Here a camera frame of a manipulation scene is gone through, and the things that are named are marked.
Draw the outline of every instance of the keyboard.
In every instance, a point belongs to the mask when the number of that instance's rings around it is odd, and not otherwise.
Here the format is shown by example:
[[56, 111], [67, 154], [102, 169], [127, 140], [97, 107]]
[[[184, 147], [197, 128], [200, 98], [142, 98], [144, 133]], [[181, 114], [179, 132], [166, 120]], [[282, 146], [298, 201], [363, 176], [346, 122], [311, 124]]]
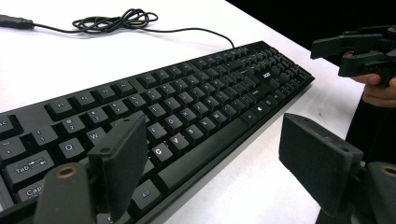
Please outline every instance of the keyboard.
[[121, 220], [150, 222], [314, 79], [258, 41], [1, 113], [0, 204], [36, 202], [49, 170], [87, 163], [119, 120], [140, 113], [148, 161]]

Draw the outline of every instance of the black plastic part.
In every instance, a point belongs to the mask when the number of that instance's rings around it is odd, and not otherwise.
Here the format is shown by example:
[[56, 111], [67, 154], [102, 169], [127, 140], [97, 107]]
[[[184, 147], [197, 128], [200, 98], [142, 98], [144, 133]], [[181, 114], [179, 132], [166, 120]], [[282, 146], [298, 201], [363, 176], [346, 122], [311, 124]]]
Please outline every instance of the black plastic part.
[[284, 115], [279, 159], [327, 215], [347, 207], [348, 179], [359, 171], [361, 158], [359, 149], [313, 120]]
[[326, 58], [347, 51], [369, 51], [381, 34], [339, 35], [337, 37], [315, 40], [312, 43], [311, 59]]
[[121, 119], [88, 153], [91, 172], [103, 183], [99, 191], [106, 193], [100, 205], [108, 210], [113, 222], [127, 210], [143, 174], [148, 160], [146, 139], [145, 116], [135, 113]]
[[370, 162], [363, 183], [377, 223], [396, 223], [396, 165]]
[[35, 28], [33, 21], [24, 18], [9, 17], [0, 15], [0, 27], [14, 28], [20, 30], [32, 30]]
[[35, 210], [35, 224], [94, 223], [88, 171], [84, 164], [67, 163], [49, 171]]

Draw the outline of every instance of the finger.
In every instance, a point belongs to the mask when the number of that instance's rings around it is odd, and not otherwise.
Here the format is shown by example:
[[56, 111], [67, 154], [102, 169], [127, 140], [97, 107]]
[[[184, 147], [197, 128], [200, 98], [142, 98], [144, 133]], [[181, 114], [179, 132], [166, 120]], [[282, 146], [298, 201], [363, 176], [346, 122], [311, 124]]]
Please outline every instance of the finger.
[[382, 85], [366, 85], [364, 93], [385, 100], [396, 100], [396, 78], [391, 79], [386, 88]]
[[378, 85], [381, 84], [382, 81], [382, 77], [378, 74], [362, 75], [358, 77], [352, 77], [352, 79], [359, 83], [364, 83], [369, 85]]
[[343, 57], [351, 57], [351, 56], [353, 56], [353, 51], [347, 51], [347, 52], [343, 55]]
[[388, 99], [383, 99], [383, 98], [378, 98], [373, 95], [369, 95], [364, 93], [362, 98], [364, 102], [370, 105], [376, 105], [378, 107], [387, 107], [387, 108], [392, 108], [396, 107], [396, 100], [388, 100]]

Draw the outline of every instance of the black cable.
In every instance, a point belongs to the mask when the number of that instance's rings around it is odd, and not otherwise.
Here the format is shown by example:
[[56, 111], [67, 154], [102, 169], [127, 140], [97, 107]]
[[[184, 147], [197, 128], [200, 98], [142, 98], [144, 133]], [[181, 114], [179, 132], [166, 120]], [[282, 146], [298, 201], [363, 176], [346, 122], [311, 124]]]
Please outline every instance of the black cable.
[[122, 28], [129, 30], [143, 30], [153, 33], [175, 33], [182, 31], [197, 30], [197, 31], [205, 31], [213, 35], [221, 36], [227, 39], [234, 48], [233, 41], [227, 36], [203, 28], [191, 27], [191, 28], [183, 28], [183, 29], [167, 30], [167, 31], [151, 30], [145, 28], [149, 25], [150, 22], [157, 20], [158, 20], [158, 16], [155, 13], [145, 12], [139, 8], [138, 9], [131, 8], [128, 9], [121, 17], [112, 17], [112, 18], [88, 17], [85, 19], [73, 21], [72, 22], [73, 26], [78, 28], [77, 30], [73, 30], [73, 31], [62, 30], [48, 25], [33, 23], [33, 21], [26, 20], [23, 18], [14, 18], [4, 15], [0, 15], [0, 27], [8, 27], [15, 29], [34, 29], [35, 26], [37, 26], [66, 34], [86, 33], [90, 35], [109, 34], [111, 32], [114, 32]]

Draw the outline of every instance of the white surface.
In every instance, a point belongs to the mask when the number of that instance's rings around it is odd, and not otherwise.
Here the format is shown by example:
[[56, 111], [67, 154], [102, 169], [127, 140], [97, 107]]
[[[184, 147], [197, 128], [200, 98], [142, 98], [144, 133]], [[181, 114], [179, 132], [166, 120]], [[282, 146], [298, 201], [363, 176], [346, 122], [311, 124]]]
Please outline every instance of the white surface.
[[[74, 20], [120, 16], [128, 8], [156, 13], [159, 20], [151, 29], [201, 27], [230, 37], [236, 46], [265, 41], [316, 78], [300, 99], [289, 104], [287, 112], [309, 117], [340, 137], [346, 136], [361, 84], [338, 77], [338, 67], [311, 60], [307, 49], [225, 1], [26, 0], [2, 4], [0, 14], [71, 30]], [[0, 33], [0, 112], [231, 47], [227, 40], [199, 31], [92, 37], [40, 28], [0, 28]], [[315, 223], [317, 203], [277, 157], [282, 113], [287, 108], [154, 223]]]

